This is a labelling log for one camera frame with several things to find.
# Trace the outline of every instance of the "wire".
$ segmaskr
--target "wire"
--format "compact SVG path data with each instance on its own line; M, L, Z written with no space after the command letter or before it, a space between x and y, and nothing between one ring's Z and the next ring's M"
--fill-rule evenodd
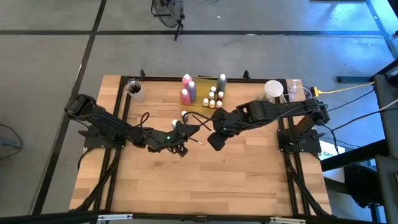
M321 93L321 94L337 93L337 92L340 92L340 91L352 90L353 88L364 87L364 86L368 86L368 85L372 85L372 84L374 84L374 82L370 82L370 83L366 83L366 84L358 85L358 86L352 86L352 87L341 89L341 90L328 91L328 92L324 92L324 91L318 90L318 93Z
M1 124L1 123L0 123L0 126L3 126L3 127L5 127L5 128L10 129L10 130L17 136L17 138L18 138L18 140L19 140L19 144L20 144L18 151L14 152L14 153L12 153L12 154L10 154L10 155L8 155L8 156L0 157L0 159L5 159L5 158L8 158L8 157L10 157L10 156L13 156L13 155L15 155L15 154L21 152L21 151L22 151L22 144L23 144L23 142L22 142L21 137L17 134L17 132L14 131L14 130L13 130L12 128L10 128L9 126L5 125L5 124Z
M323 125L323 126L324 126L325 128L327 128L327 129L330 130L331 135L333 135L333 141L335 142L335 149L336 149L336 152L337 152L337 154L340 154L340 153L338 152L337 139L336 139L335 133L334 133L333 130L332 130L331 128L329 128L328 126L326 126L326 125Z
M366 96L366 95L372 93L373 91L374 91L374 89L373 89L372 91L370 91L369 93L363 94L362 96L358 97L358 98L355 99L355 100L351 100L351 101L348 102L348 103L345 103L345 104L343 104L343 105L341 105L341 106L338 106L338 107L336 107L336 108L330 109L330 110L328 110L328 112L331 112L331 111L333 111L333 110L337 110L338 108L342 108L342 107L344 107L344 106L346 106L346 105L348 105L348 104L350 104L350 103L352 103L352 102L355 102L355 101L361 99L362 97L364 97L364 96Z
M324 136L322 136L322 138L334 140L333 138L328 138L328 137L324 137ZM337 139L337 141L338 141L338 142L341 142L341 143L343 143L343 144L346 144L347 146L362 147L362 146L356 146L356 145L353 145L353 144L348 144L347 142L344 142L344 141L338 140L338 139Z
M340 125L340 126L338 126L337 128L335 128L335 129L332 129L331 131L336 131L337 129L340 129L340 128L344 127L344 126L347 126L347 125L351 124L352 122L357 121L357 120L362 119L362 118L365 118L365 117L367 117L367 116L371 116L371 115L376 114L376 113L382 113L382 112L385 112L385 111L392 111L392 110L398 110L398 108L384 109L384 110L382 110L382 111L378 110L378 111L375 111L375 112L373 112L373 113L368 113L368 114L366 114L366 115L363 115L363 116L360 116L360 117L358 117L358 118L355 118L355 119L353 119L353 120L351 120L351 121L348 121L347 123L345 123L345 124L343 124L343 125Z

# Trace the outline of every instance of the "fan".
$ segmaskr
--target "fan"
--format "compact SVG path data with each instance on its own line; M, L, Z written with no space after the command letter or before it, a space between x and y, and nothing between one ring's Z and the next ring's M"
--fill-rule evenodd
M174 40L177 40L184 27L182 24L182 20L185 18L183 10L183 0L152 0L150 6L152 15L158 17L163 25L170 28L178 25Z

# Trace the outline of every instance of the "paint bottle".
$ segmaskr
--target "paint bottle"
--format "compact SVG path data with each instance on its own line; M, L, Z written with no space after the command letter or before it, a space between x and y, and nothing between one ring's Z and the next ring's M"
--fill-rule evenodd
M226 76L225 76L225 74L221 74L221 75L219 75L219 77L217 79L216 93L218 93L219 91L224 91L225 86L226 86Z
M174 119L174 120L172 121L173 130L175 129L175 127L176 127L176 125L177 125L177 121L178 121L178 120L176 120L176 119Z
M216 93L216 90L217 90L217 89L216 89L215 86L212 86L212 87L210 88L210 91L213 92L214 94Z
M214 100L210 100L210 102L209 102L209 107L210 107L211 109L214 109L214 107L216 107L216 102L215 102Z
M185 123L188 122L188 115L184 116L186 113L186 111L181 111L181 117Z
M187 85L187 90L191 99L191 103L197 100L197 86L193 81L190 81Z
M209 92L209 100L214 100L214 93L213 92Z
M209 99L208 98L204 98L203 99L203 107L208 107L209 106Z
M182 105L191 105L191 99L189 97L189 92L187 89L181 90L181 104Z
M185 74L184 77L182 77L182 88L187 88L190 81L192 81L191 76L189 76L189 74Z
M223 102L221 102L220 100L217 101L217 105L216 108L220 108L223 107Z
M219 91L218 92L218 96L217 96L217 100L223 101L224 98L224 92L223 91Z

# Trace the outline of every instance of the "black cable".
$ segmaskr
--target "black cable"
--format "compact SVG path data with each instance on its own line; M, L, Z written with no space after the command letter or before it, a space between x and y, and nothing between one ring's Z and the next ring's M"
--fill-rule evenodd
M348 104L350 104L350 103L352 103L352 102L355 102L355 101L361 99L362 97L364 97L364 96L366 96L366 95L368 95L368 94L371 94L373 91L374 91L374 88L373 88L373 90L370 91L369 93L365 93L364 95L358 97L358 98L355 99L355 100L351 100L351 101L348 102L348 103L345 103L345 104L343 104L343 105L341 105L341 106L338 106L338 107L336 107L336 108L330 109L330 110L328 110L328 112L331 112L331 111L333 111L333 110L337 110L338 108L342 108L342 107L344 107L344 106L346 106L346 105L348 105Z
M335 129L330 130L330 132L336 131L337 129L340 129L340 128L344 127L344 126L347 126L347 125L351 124L352 122L357 121L357 120L362 119L362 118L365 118L365 117L367 117L367 116L371 116L371 115L376 114L376 113L382 113L382 112L385 112L385 111L392 111L392 110L398 110L398 108L384 109L384 110L381 110L381 111L375 111L375 112L372 112L372 113L368 113L368 114L366 114L366 115L363 115L363 116L360 116L360 117L358 117L358 118L355 118L355 119L353 119L353 120L351 120L351 121L348 121L347 123L345 123L345 124L343 124L343 125L340 125L340 126L338 126L337 128L335 128Z
M334 133L333 130L332 130L331 128L329 128L328 126L323 125L323 127L325 127L325 128L327 128L327 129L330 130L331 135L333 135L333 141L335 142L335 149L336 149L336 152L337 152L337 154L340 154L340 153L338 152L337 139L336 139L335 133Z
M324 136L322 136L321 138L325 138L325 139L334 140L333 138L328 138L328 137L324 137ZM343 144L346 144L347 146L353 146L353 147L362 147L362 146L356 146L356 145L353 145L353 144L348 144L347 142L344 142L344 141L342 141L342 140L338 140L338 139L337 139L337 141L338 141L338 142L341 142L341 143L343 143Z
M8 158L8 157L10 157L10 156L13 156L13 155L15 155L15 154L21 152L21 151L22 151L22 143L23 143L23 142L22 142L21 137L17 134L17 132L14 131L14 130L13 130L12 128L10 128L9 126L5 125L5 124L1 124L1 123L0 123L0 126L3 126L3 127L5 127L5 128L10 129L10 130L17 136L17 138L18 138L18 140L19 140L19 144L20 144L18 151L14 152L14 153L12 153L12 154L10 154L10 155L8 155L8 156L0 157L0 159L5 159L5 158Z

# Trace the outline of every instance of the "pink bottle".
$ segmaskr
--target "pink bottle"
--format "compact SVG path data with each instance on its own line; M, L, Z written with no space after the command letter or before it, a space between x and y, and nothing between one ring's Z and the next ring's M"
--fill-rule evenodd
M184 77L182 77L182 88L187 88L190 81L192 81L191 76L189 74L185 74Z
M187 89L181 90L181 104L182 105L191 105L191 99L189 97L189 92Z

